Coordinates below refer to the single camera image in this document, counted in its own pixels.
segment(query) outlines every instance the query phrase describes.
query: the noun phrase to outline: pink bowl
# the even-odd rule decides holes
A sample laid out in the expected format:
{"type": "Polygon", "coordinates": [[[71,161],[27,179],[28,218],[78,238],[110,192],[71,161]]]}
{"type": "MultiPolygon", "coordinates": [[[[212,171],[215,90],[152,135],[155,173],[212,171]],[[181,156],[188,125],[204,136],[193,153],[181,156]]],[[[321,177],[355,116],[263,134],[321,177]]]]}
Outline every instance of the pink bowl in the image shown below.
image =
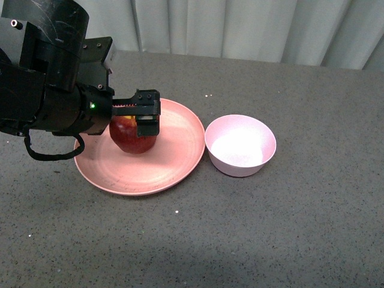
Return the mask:
{"type": "Polygon", "coordinates": [[[205,131],[205,145],[214,166],[234,177],[255,174],[276,151],[272,131],[245,115],[226,115],[214,120],[205,131]]]}

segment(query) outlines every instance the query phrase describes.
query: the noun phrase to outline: black cable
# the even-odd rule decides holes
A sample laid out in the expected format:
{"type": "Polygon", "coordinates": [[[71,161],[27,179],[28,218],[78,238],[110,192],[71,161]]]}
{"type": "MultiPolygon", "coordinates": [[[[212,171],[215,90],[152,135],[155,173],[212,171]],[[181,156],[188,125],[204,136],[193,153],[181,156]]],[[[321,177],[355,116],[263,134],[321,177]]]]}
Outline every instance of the black cable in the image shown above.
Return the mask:
{"type": "Polygon", "coordinates": [[[47,154],[41,154],[37,153],[32,150],[31,148],[31,137],[29,136],[29,130],[26,130],[24,132],[25,138],[24,138],[24,144],[26,147],[26,150],[33,159],[38,160],[38,161],[58,161],[58,160],[68,160],[72,159],[73,157],[78,156],[80,153],[84,151],[85,148],[85,143],[84,140],[81,138],[79,134],[77,135],[68,135],[68,136],[73,136],[79,141],[80,146],[77,147],[75,150],[66,153],[66,154],[55,154],[55,155],[47,155],[47,154]]]}

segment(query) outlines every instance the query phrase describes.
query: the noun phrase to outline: pink plate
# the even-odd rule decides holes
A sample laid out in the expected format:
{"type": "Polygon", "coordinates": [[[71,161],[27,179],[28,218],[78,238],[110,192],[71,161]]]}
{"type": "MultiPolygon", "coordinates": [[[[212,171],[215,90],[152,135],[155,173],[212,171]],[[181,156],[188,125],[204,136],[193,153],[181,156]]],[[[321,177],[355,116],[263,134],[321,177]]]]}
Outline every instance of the pink plate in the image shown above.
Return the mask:
{"type": "Polygon", "coordinates": [[[85,150],[75,158],[80,173],[105,191],[139,196],[163,191],[187,177],[205,148],[204,127],[185,106],[161,99],[160,133],[143,154],[120,150],[109,136],[82,134],[85,150]]]}

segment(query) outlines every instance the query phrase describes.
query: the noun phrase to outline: plate rim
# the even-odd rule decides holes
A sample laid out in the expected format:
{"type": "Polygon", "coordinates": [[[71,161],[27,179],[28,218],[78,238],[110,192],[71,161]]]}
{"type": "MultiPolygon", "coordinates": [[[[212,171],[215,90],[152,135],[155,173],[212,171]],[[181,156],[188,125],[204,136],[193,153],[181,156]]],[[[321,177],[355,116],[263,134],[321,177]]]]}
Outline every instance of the plate rim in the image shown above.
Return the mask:
{"type": "MultiPolygon", "coordinates": [[[[78,169],[78,171],[80,172],[80,174],[90,183],[92,184],[93,186],[103,190],[103,191],[106,191],[108,193],[113,193],[113,194],[118,194],[118,195],[122,195],[122,196],[145,196],[145,195],[150,195],[150,194],[155,194],[155,193],[159,193],[159,192],[162,192],[162,191],[165,191],[167,189],[169,189],[170,187],[172,186],[175,186],[176,184],[180,183],[182,180],[184,180],[195,168],[196,166],[200,163],[202,157],[203,157],[203,154],[204,154],[204,151],[205,151],[205,129],[204,129],[204,126],[200,120],[200,118],[191,110],[189,109],[187,106],[179,103],[179,102],[176,102],[176,101],[173,101],[173,100],[170,100],[170,99],[166,99],[166,98],[161,98],[160,101],[163,101],[165,100],[165,102],[170,102],[170,103],[173,103],[173,104],[176,104],[176,105],[179,105],[179,106],[182,106],[184,109],[186,109],[187,111],[189,111],[189,113],[194,116],[194,118],[197,120],[197,122],[199,123],[199,126],[201,128],[201,137],[202,137],[202,145],[201,145],[201,148],[200,148],[200,153],[198,154],[198,157],[196,157],[196,161],[195,163],[190,167],[190,169],[185,173],[185,175],[183,177],[180,177],[180,178],[177,178],[175,181],[172,181],[171,183],[165,185],[165,186],[162,186],[160,188],[155,188],[155,189],[151,189],[149,191],[143,191],[143,192],[134,192],[134,193],[129,193],[129,192],[121,192],[121,191],[115,191],[115,190],[111,190],[109,188],[105,188],[105,187],[102,187],[96,183],[94,183],[93,181],[91,181],[84,173],[83,171],[80,169],[79,167],[79,164],[77,162],[77,157],[74,157],[74,162],[75,162],[75,165],[78,169]]],[[[74,148],[76,148],[77,146],[79,145],[79,142],[77,140],[75,140],[75,143],[74,143],[74,148]]]]}

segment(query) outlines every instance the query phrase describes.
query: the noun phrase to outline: screw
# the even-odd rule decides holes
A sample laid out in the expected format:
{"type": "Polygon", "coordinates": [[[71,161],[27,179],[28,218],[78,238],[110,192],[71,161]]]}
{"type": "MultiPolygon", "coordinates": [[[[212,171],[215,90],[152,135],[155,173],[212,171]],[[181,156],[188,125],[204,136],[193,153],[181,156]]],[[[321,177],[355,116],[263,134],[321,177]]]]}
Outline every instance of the screw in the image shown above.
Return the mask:
{"type": "Polygon", "coordinates": [[[14,20],[14,19],[11,21],[11,26],[15,27],[18,30],[23,29],[23,23],[20,23],[19,21],[14,20]]]}

